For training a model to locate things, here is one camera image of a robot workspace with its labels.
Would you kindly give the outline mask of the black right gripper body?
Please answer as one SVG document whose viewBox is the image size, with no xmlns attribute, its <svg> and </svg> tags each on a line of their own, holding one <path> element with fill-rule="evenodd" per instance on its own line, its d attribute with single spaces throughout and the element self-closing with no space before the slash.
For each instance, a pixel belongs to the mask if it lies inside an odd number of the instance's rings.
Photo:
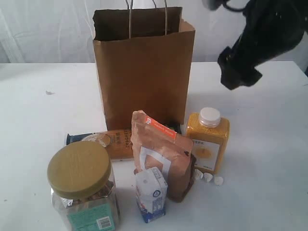
<svg viewBox="0 0 308 231">
<path fill-rule="evenodd" d="M 308 31 L 306 0 L 250 0 L 231 61 L 255 67 L 294 49 Z"/>
</svg>

